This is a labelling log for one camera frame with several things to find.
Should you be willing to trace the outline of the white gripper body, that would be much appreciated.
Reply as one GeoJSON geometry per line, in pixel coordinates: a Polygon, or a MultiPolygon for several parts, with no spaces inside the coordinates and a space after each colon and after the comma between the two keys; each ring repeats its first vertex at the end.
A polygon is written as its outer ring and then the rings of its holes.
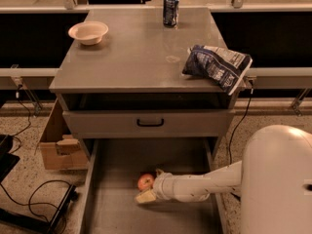
{"type": "Polygon", "coordinates": [[[187,175],[159,174],[153,183],[153,191],[158,199],[194,202],[187,175]]]}

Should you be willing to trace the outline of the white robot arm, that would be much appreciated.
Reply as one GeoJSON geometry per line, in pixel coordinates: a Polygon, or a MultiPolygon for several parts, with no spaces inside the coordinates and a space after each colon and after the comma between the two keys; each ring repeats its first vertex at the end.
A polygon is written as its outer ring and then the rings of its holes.
{"type": "Polygon", "coordinates": [[[212,194],[241,196],[241,234],[312,234],[312,135],[285,125],[255,132],[240,162],[203,175],[161,170],[136,196],[140,204],[203,202],[212,194]]]}

